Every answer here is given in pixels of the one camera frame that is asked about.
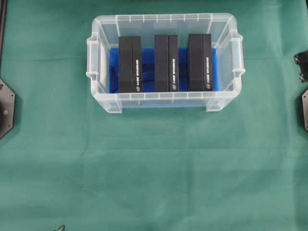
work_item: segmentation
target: dark metal bracket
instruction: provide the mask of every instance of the dark metal bracket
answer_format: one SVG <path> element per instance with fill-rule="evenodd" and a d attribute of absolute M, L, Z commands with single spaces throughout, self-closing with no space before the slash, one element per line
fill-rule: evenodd
<path fill-rule="evenodd" d="M 305 129 L 308 131 L 308 90 L 302 95 Z"/>
<path fill-rule="evenodd" d="M 0 79 L 0 139 L 13 128 L 15 94 Z"/>
<path fill-rule="evenodd" d="M 299 79 L 301 82 L 308 81 L 308 51 L 294 56 L 295 63 L 299 65 L 301 73 Z"/>

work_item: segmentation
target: blue foam insert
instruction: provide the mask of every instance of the blue foam insert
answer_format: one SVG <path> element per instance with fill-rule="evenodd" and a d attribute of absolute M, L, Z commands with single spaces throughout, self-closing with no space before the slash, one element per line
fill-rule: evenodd
<path fill-rule="evenodd" d="M 142 89 L 143 92 L 155 92 L 154 49 L 142 49 Z M 212 48 L 213 90 L 218 90 L 216 50 Z M 111 93 L 119 93 L 119 49 L 110 50 L 109 65 Z M 180 91 L 188 91 L 187 49 L 179 48 L 179 86 Z"/>

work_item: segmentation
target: small logo label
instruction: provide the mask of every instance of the small logo label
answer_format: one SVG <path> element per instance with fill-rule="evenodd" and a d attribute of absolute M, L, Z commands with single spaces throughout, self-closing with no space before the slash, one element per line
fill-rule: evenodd
<path fill-rule="evenodd" d="M 172 59 L 172 83 L 175 84 L 175 59 Z"/>

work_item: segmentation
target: green cloth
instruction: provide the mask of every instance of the green cloth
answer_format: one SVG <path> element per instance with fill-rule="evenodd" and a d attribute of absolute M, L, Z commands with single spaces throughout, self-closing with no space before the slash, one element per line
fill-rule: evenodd
<path fill-rule="evenodd" d="M 86 38 L 106 14 L 232 13 L 243 90 L 204 108 L 106 113 Z M 0 141 L 1 230 L 306 231 L 308 133 L 293 56 L 304 0 L 8 0 L 1 78 L 16 93 Z"/>

